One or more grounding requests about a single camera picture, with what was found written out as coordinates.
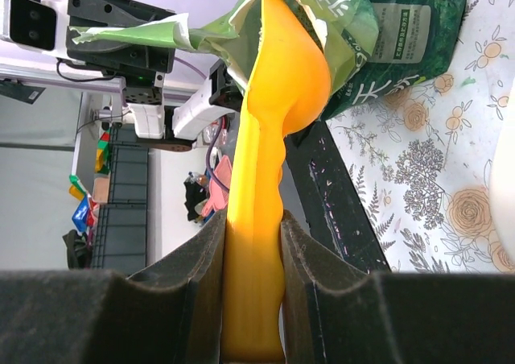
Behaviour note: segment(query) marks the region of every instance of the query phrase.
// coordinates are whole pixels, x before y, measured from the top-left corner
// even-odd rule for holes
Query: white wall
[[[0,148],[0,270],[66,269],[72,152]]]
[[[0,143],[73,147],[79,107],[69,89],[45,89],[34,105],[0,96]]]
[[[34,105],[0,96],[0,143],[70,146],[80,92],[46,89]],[[0,269],[66,269],[74,228],[73,152],[0,147]]]
[[[184,181],[191,172],[204,173],[206,148],[185,153],[156,151],[158,170],[154,179],[160,180],[155,196],[160,202],[157,234],[154,240],[152,260],[159,260],[199,232],[200,226],[187,221],[186,189]]]

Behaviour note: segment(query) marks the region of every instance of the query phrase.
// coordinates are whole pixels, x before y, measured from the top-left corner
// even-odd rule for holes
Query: black panel
[[[287,361],[509,363],[512,275],[365,275],[282,222]]]
[[[293,175],[311,236],[361,271],[388,271],[347,168],[325,122],[286,138]]]
[[[0,273],[0,362],[218,363],[225,215],[130,280]]]
[[[70,26],[135,27],[174,15],[173,11],[134,0],[68,0]],[[125,77],[154,80],[157,72],[171,72],[175,49],[132,45],[98,40],[76,44],[76,31],[68,31],[68,55],[83,60],[91,68],[115,71]]]
[[[14,43],[51,51],[56,45],[56,12],[32,0],[10,0],[9,37]]]
[[[44,90],[45,88],[26,86],[11,80],[0,81],[0,95],[29,105],[34,104]]]

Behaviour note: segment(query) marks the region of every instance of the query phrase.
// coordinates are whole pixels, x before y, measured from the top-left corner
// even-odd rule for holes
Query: yellow object
[[[73,184],[70,186],[68,192],[70,192],[70,195],[72,195],[79,201],[82,201],[84,199],[84,193]]]
[[[104,167],[104,151],[97,149],[97,161],[95,162],[95,172],[100,172]]]
[[[278,313],[284,296],[278,185],[284,136],[325,107],[323,53],[283,0],[262,0],[262,42],[241,108],[225,234],[225,362],[284,362]]]

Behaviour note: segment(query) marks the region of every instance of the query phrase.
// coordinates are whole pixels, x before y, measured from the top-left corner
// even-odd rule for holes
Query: floral tablecloth
[[[468,0],[446,74],[328,121],[394,271],[515,271],[488,203],[514,19],[515,0]]]

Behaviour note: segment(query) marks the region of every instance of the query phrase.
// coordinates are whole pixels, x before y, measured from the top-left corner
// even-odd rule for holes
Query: green plastic bag
[[[334,93],[373,53],[379,29],[370,1],[286,0],[286,3],[323,49]],[[261,0],[239,0],[228,14],[199,29],[188,28],[187,14],[126,29],[71,29],[79,33],[74,38],[76,43],[107,39],[215,54],[224,60],[229,74],[245,89],[258,55]]]
[[[373,55],[334,94],[321,118],[447,71],[467,0],[370,0],[379,20]]]

